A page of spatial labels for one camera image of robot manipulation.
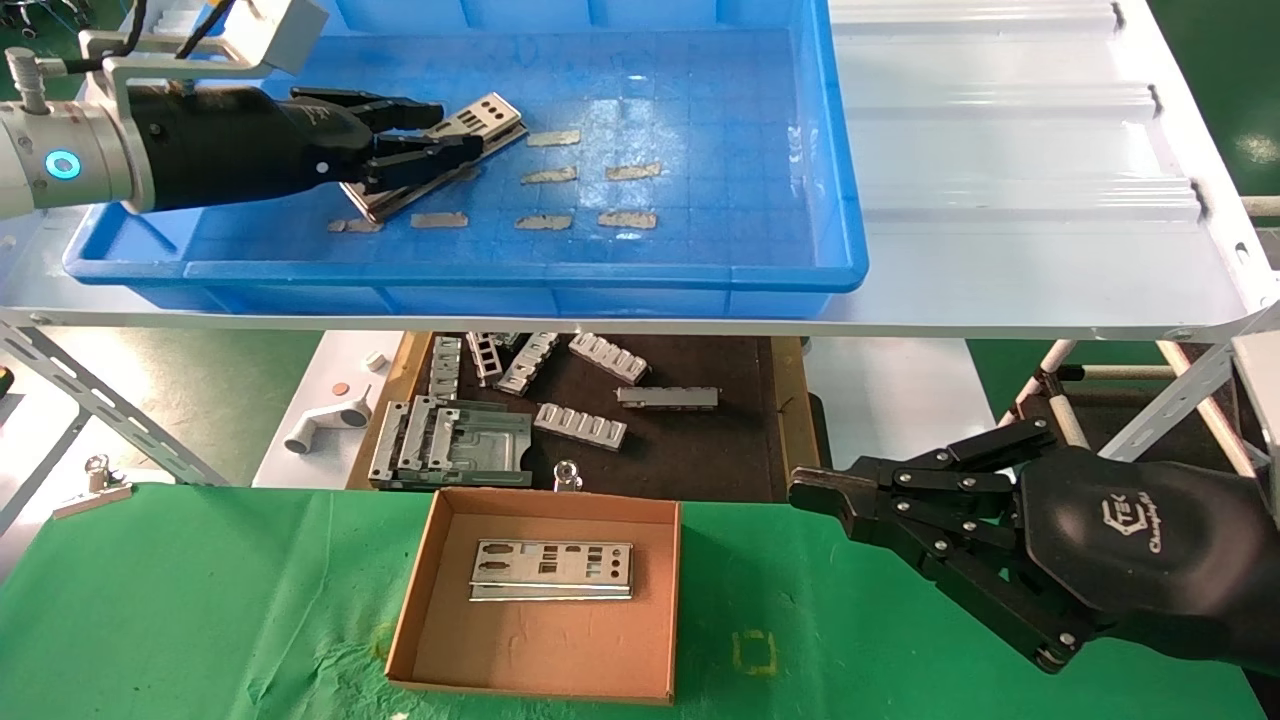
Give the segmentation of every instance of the small metal strip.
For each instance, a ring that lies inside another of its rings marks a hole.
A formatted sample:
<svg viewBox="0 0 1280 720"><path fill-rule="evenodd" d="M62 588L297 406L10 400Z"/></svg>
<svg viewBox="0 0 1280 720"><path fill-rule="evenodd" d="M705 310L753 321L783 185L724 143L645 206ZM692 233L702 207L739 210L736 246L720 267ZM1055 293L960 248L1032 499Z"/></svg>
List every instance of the small metal strip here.
<svg viewBox="0 0 1280 720"><path fill-rule="evenodd" d="M567 168L557 168L554 170L539 170L536 173L527 173L520 178L521 184L540 184L548 182L570 182L577 179L577 165L570 165Z"/></svg>
<svg viewBox="0 0 1280 720"><path fill-rule="evenodd" d="M453 468L453 464L449 462L449 447L453 445L453 425L458 421L458 410L445 407L435 411L435 425L431 430L431 450L426 459L429 470L448 470Z"/></svg>
<svg viewBox="0 0 1280 720"><path fill-rule="evenodd" d="M618 405L648 410L714 410L719 405L717 387L620 387Z"/></svg>
<svg viewBox="0 0 1280 720"><path fill-rule="evenodd" d="M631 600L631 588L524 588L520 585L471 585L471 602L540 600Z"/></svg>
<svg viewBox="0 0 1280 720"><path fill-rule="evenodd" d="M604 168L604 178L611 181L644 179L662 174L662 163L649 163L648 165L618 165Z"/></svg>
<svg viewBox="0 0 1280 720"><path fill-rule="evenodd" d="M374 446L374 459L369 462L369 480L388 480L396 477L396 439L410 414L407 402L392 402L383 416L383 427L378 432L378 445Z"/></svg>
<svg viewBox="0 0 1280 720"><path fill-rule="evenodd" d="M600 213L600 217L595 220L600 227L605 228L634 228L637 231L652 231L658 227L658 215L655 213L635 213L631 210L620 213Z"/></svg>
<svg viewBox="0 0 1280 720"><path fill-rule="evenodd" d="M614 452L622 447L622 439L627 433L626 423L561 407L553 402L538 406L534 428Z"/></svg>
<svg viewBox="0 0 1280 720"><path fill-rule="evenodd" d="M408 423L404 427L404 441L401 443L397 470L421 470L422 450L433 427L431 416L439 407L439 401L426 395L413 398L408 409Z"/></svg>
<svg viewBox="0 0 1280 720"><path fill-rule="evenodd" d="M573 224L573 215L525 215L516 220L517 231L563 231Z"/></svg>
<svg viewBox="0 0 1280 720"><path fill-rule="evenodd" d="M554 145L577 145L582 141L582 132L576 129L562 129L556 132L535 132L529 136L530 147L552 147Z"/></svg>
<svg viewBox="0 0 1280 720"><path fill-rule="evenodd" d="M465 228L470 222L466 213L415 213L408 219L415 229Z"/></svg>

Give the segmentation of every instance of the green floor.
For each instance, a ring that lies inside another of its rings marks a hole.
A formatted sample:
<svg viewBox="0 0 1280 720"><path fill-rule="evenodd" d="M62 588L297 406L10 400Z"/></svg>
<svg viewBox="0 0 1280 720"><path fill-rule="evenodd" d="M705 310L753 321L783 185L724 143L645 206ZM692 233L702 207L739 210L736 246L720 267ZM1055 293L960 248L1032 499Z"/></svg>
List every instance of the green floor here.
<svg viewBox="0 0 1280 720"><path fill-rule="evenodd" d="M1244 195L1280 193L1280 28L1275 0L1151 0L1187 81L1196 94L1219 150ZM96 4L99 27L115 27L119 4ZM73 36L46 20L31 46L42 54L70 54ZM0 31L5 46L20 42ZM74 83L52 86L60 96ZM12 87L0 99L12 97ZM60 329L59 342L110 378L110 354L95 348L129 347L147 379L142 398L131 397L233 482L247 483L257 466L293 387L319 341L319 333ZM998 414L1025 382L1047 342L970 342L974 363ZM1084 361L1157 361L1151 345L1089 343ZM127 447L105 448L120 464L138 461Z"/></svg>

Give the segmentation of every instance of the metal part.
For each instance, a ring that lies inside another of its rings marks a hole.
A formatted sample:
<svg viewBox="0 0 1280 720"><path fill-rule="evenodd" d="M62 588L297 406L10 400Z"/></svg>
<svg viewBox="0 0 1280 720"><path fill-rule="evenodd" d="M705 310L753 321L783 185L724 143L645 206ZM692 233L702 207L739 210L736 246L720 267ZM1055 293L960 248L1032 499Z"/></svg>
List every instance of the metal part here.
<svg viewBox="0 0 1280 720"><path fill-rule="evenodd" d="M408 219L415 229L465 228L470 222L466 213L413 213Z"/></svg>
<svg viewBox="0 0 1280 720"><path fill-rule="evenodd" d="M577 179L577 165L557 168L554 170L539 170L527 173L520 178L521 184L541 184L548 182L571 182Z"/></svg>
<svg viewBox="0 0 1280 720"><path fill-rule="evenodd" d="M520 354L511 361L511 366L503 373L502 379L493 387L502 392L524 396L558 341L557 333L530 334L529 340L525 341L525 347L520 348Z"/></svg>
<svg viewBox="0 0 1280 720"><path fill-rule="evenodd" d="M618 405L644 410L714 410L719 405L718 387L620 387L614 395Z"/></svg>
<svg viewBox="0 0 1280 720"><path fill-rule="evenodd" d="M595 333L579 333L568 342L568 350L631 386L649 372L649 363L644 357L632 355Z"/></svg>
<svg viewBox="0 0 1280 720"><path fill-rule="evenodd" d="M9 47L4 51L4 56L9 61L13 87L22 96L22 109L32 115L47 115L45 78L40 74L40 65L36 64L36 53L27 47Z"/></svg>
<svg viewBox="0 0 1280 720"><path fill-rule="evenodd" d="M582 141L582 132L564 129L557 132L535 132L529 136L530 147L550 147L554 145L577 145Z"/></svg>
<svg viewBox="0 0 1280 720"><path fill-rule="evenodd" d="M372 220L355 219L355 220L333 220L328 225L329 232L356 232L356 233L371 233L383 232L383 224L375 223Z"/></svg>
<svg viewBox="0 0 1280 720"><path fill-rule="evenodd" d="M311 441L319 429L364 429L374 414L369 407L370 389L372 386L365 387L365 393L355 400L314 407L303 413L289 434L284 436L284 448L305 455L311 451Z"/></svg>
<svg viewBox="0 0 1280 720"><path fill-rule="evenodd" d="M552 475L556 478L556 487L552 488L556 492L577 492L582 489L582 478L577 474L577 462L572 460L561 460L557 462L552 470Z"/></svg>
<svg viewBox="0 0 1280 720"><path fill-rule="evenodd" d="M586 413L561 407L553 402L544 402L538 406L534 427L614 452L622 447L622 439L627 433L626 423L588 415Z"/></svg>
<svg viewBox="0 0 1280 720"><path fill-rule="evenodd" d="M383 416L383 427L378 432L378 445L369 462L370 482L389 480L396 477L396 438L399 436L410 414L407 402L392 402Z"/></svg>
<svg viewBox="0 0 1280 720"><path fill-rule="evenodd" d="M532 418L506 410L500 402L425 395L388 405L370 483L379 489L531 486L532 473L521 470L520 460L532 443Z"/></svg>
<svg viewBox="0 0 1280 720"><path fill-rule="evenodd" d="M1266 441L1266 454L1270 456L1271 468L1267 477L1270 483L1263 487L1270 488L1268 502L1271 514L1277 515L1280 509L1280 331L1238 337L1231 341L1235 350L1235 369L1239 372L1240 382L1244 383L1249 400L1253 404L1253 414L1262 428L1262 437Z"/></svg>
<svg viewBox="0 0 1280 720"><path fill-rule="evenodd" d="M1166 369L1174 378L1190 368L1190 360L1187 359L1187 354L1183 352L1181 346L1176 342L1157 341L1156 348L1165 356L1165 361L1169 363L1169 368ZM1222 448L1222 454L1226 455L1226 460L1231 464L1235 474L1256 478L1257 471L1253 469L1253 457L1249 455L1247 443L1240 439L1239 433L1231 427L1217 400L1212 395L1206 397L1196 406L1196 411L1199 413L1201 419L1204 420L1204 427L1208 428L1210 434L1213 436L1219 447Z"/></svg>
<svg viewBox="0 0 1280 720"><path fill-rule="evenodd" d="M520 333L489 333L489 337L502 347L516 347L516 341L520 340Z"/></svg>
<svg viewBox="0 0 1280 720"><path fill-rule="evenodd" d="M422 447L435 428L434 415L436 407L440 405L440 400L425 395L413 398L410 405L408 423L404 425L404 441L401 443L399 462L396 465L397 477L401 475L401 470L422 469Z"/></svg>
<svg viewBox="0 0 1280 720"><path fill-rule="evenodd" d="M88 475L88 491L97 492L124 482L124 474L111 469L111 459L106 455L93 455L84 461L84 474Z"/></svg>
<svg viewBox="0 0 1280 720"><path fill-rule="evenodd" d="M628 588L631 543L481 539L472 585Z"/></svg>
<svg viewBox="0 0 1280 720"><path fill-rule="evenodd" d="M70 395L179 483L230 484L38 329L15 328L0 320L0 348Z"/></svg>
<svg viewBox="0 0 1280 720"><path fill-rule="evenodd" d="M428 395L438 400L458 397L458 374L462 372L462 341L438 336L431 347L431 374Z"/></svg>
<svg viewBox="0 0 1280 720"><path fill-rule="evenodd" d="M472 602L540 600L631 600L631 588L525 588L520 585L471 585Z"/></svg>
<svg viewBox="0 0 1280 720"><path fill-rule="evenodd" d="M596 223L605 228L634 228L639 231L652 231L658 227L658 215L654 213L637 213L632 210L617 213L600 213Z"/></svg>
<svg viewBox="0 0 1280 720"><path fill-rule="evenodd" d="M662 163L649 163L648 165L618 165L605 168L604 178L611 181L644 179L662 174Z"/></svg>
<svg viewBox="0 0 1280 720"><path fill-rule="evenodd" d="M573 224L573 215L525 215L516 219L517 231L563 231Z"/></svg>
<svg viewBox="0 0 1280 720"><path fill-rule="evenodd" d="M494 152L520 140L526 132L520 111L497 92L490 92L424 133L428 137L479 135L484 140L484 151L475 163L462 165L417 187L366 193L360 183L343 183L342 190L369 222L385 222L417 199L456 179L467 168L483 163Z"/></svg>
<svg viewBox="0 0 1280 720"><path fill-rule="evenodd" d="M502 377L498 346L489 333L467 333L467 345L471 347L471 360L475 363L480 387L489 387L490 379Z"/></svg>

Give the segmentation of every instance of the metal mounting bracket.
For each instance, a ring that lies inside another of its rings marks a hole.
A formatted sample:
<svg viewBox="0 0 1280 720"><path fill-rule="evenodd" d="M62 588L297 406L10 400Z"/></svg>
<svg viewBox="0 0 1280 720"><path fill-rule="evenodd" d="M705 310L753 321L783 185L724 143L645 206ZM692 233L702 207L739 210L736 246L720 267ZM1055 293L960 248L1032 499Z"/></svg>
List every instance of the metal mounting bracket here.
<svg viewBox="0 0 1280 720"><path fill-rule="evenodd" d="M179 483L230 484L38 329L18 328L0 320L0 347L65 391L81 407L106 423Z"/></svg>

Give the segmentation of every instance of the yellow tape mark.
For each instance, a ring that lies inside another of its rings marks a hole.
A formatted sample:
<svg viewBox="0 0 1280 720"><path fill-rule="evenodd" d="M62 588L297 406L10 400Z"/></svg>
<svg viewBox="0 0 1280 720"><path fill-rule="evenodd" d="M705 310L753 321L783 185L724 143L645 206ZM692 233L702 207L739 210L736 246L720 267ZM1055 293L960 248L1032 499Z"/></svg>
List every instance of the yellow tape mark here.
<svg viewBox="0 0 1280 720"><path fill-rule="evenodd" d="M742 641L764 641L769 646L769 664L768 665L744 665L742 664ZM763 630L745 630L741 633L733 633L733 669L744 675L764 675L772 678L778 674L778 646L773 641L773 633L765 633Z"/></svg>

